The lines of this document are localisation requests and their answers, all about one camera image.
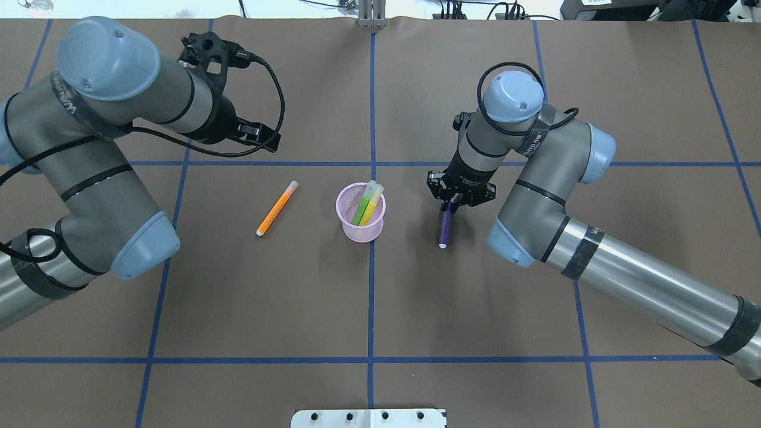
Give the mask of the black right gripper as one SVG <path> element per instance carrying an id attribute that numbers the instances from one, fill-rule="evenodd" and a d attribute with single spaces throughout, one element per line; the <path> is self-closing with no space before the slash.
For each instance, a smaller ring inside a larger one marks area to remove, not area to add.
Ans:
<path id="1" fill-rule="evenodd" d="M 426 185 L 435 199 L 443 201 L 441 212 L 449 212 L 449 201 L 454 207 L 475 207 L 496 197 L 496 187 L 490 182 L 495 171 L 496 167 L 485 171 L 473 168 L 455 152 L 445 170 L 427 173 Z"/>

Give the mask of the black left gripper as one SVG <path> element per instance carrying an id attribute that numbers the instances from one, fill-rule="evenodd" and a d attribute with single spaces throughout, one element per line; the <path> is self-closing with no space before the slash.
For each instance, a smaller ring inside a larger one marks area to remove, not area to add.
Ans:
<path id="1" fill-rule="evenodd" d="M 233 103 L 221 95 L 215 104 L 209 119 L 196 130 L 196 141 L 201 144 L 217 144 L 230 138 L 243 138 L 246 146 L 251 149 L 247 153 L 278 151 L 282 135 L 280 133 L 261 133 L 260 122 L 240 120 Z"/>

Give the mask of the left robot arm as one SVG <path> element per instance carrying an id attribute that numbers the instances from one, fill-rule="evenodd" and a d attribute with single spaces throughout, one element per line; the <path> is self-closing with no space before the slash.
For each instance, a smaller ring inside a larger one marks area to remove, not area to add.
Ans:
<path id="1" fill-rule="evenodd" d="M 182 38 L 177 59 L 147 36 L 109 17 L 74 22 L 56 51 L 55 69 L 2 103 L 2 174 L 43 174 L 68 214 L 2 244 L 2 328 L 112 272 L 131 280 L 180 248 L 168 215 L 155 203 L 116 144 L 145 133 L 198 153 L 208 144 L 244 144 L 239 156 L 275 152 L 274 129 L 237 116 L 225 96 L 229 68 L 272 67 L 216 33 Z"/>

